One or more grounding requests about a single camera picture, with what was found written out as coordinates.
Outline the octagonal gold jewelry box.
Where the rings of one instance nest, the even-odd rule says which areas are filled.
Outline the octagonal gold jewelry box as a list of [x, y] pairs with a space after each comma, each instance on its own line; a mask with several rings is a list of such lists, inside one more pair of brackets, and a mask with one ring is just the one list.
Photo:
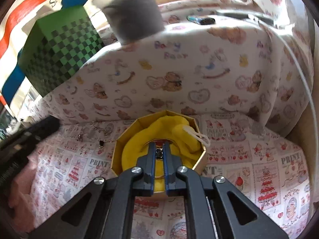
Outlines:
[[201, 174], [207, 164], [207, 145], [188, 134], [184, 126], [191, 127], [194, 134], [200, 133], [195, 118], [173, 111], [164, 110], [138, 118], [116, 140], [111, 169], [119, 176], [147, 154], [150, 142], [166, 139], [171, 142], [172, 154]]

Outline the blue white striped cushion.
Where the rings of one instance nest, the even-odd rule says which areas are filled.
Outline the blue white striped cushion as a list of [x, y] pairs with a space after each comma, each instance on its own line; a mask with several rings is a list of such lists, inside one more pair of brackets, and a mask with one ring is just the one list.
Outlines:
[[32, 84], [18, 66], [27, 37], [36, 20], [88, 0], [14, 0], [1, 20], [1, 102], [18, 112]]

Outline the pink quilted blanket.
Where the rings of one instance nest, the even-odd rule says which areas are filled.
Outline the pink quilted blanket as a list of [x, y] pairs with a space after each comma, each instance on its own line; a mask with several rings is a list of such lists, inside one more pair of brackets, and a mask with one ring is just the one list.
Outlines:
[[1, 218], [19, 233], [31, 232], [34, 229], [35, 216], [30, 193], [37, 171], [38, 155], [32, 153], [28, 160], [28, 164], [12, 181], [8, 194], [1, 194]]

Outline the silver bear charm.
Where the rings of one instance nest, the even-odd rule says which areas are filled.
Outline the silver bear charm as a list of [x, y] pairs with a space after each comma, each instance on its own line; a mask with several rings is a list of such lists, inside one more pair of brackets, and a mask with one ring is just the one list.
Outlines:
[[80, 142], [82, 142], [83, 141], [83, 136], [84, 136], [84, 134], [83, 133], [80, 133], [78, 136], [77, 136], [77, 141], [80, 141]]

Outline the strawberry print bed sheet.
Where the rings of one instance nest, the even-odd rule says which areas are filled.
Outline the strawberry print bed sheet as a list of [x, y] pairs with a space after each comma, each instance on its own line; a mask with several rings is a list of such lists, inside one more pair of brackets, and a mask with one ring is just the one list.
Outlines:
[[[207, 149], [206, 177], [222, 175], [297, 238], [308, 222], [310, 184], [301, 147], [239, 114], [196, 116]], [[114, 131], [104, 136], [90, 124], [63, 126], [37, 149], [38, 166], [31, 187], [34, 226], [38, 227], [92, 179], [110, 179], [115, 142], [130, 120], [107, 121]], [[83, 141], [77, 136], [83, 133]]]

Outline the yellow cloth pouch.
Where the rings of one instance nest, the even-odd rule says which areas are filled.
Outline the yellow cloth pouch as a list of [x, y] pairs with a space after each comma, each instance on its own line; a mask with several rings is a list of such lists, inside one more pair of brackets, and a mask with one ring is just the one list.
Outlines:
[[201, 143], [184, 128], [195, 131], [187, 118], [164, 115], [157, 120], [135, 120], [119, 137], [117, 144], [122, 145], [121, 168], [123, 171], [136, 166], [138, 158], [147, 155], [149, 143], [169, 141], [171, 153], [181, 158], [184, 166], [193, 168], [200, 159], [203, 149]]

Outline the grey cylindrical cup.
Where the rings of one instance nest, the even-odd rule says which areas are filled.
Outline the grey cylindrical cup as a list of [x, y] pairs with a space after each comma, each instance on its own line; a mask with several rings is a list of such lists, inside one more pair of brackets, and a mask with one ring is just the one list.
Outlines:
[[92, 0], [92, 3], [104, 13], [122, 45], [164, 31], [156, 0]]

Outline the green black checkered box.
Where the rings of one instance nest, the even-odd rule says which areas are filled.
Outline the green black checkered box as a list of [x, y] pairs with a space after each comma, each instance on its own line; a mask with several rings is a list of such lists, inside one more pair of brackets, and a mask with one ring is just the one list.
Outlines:
[[103, 46], [84, 7], [70, 7], [36, 20], [18, 66], [45, 96], [70, 79]]

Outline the silver keychain charm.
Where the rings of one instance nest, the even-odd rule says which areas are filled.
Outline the silver keychain charm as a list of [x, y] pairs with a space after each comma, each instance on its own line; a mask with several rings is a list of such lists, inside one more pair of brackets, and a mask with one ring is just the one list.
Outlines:
[[97, 122], [93, 121], [90, 125], [94, 130], [98, 131], [99, 133], [103, 133], [104, 136], [109, 136], [114, 131], [113, 123], [108, 123], [103, 121], [97, 121]]

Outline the bear print white pillow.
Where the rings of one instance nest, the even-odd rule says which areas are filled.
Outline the bear print white pillow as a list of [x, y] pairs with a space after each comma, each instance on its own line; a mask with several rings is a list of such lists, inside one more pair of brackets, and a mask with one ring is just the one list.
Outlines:
[[238, 111], [284, 136], [313, 86], [312, 59], [292, 32], [228, 17], [168, 25], [138, 42], [105, 46], [38, 111], [66, 123]]

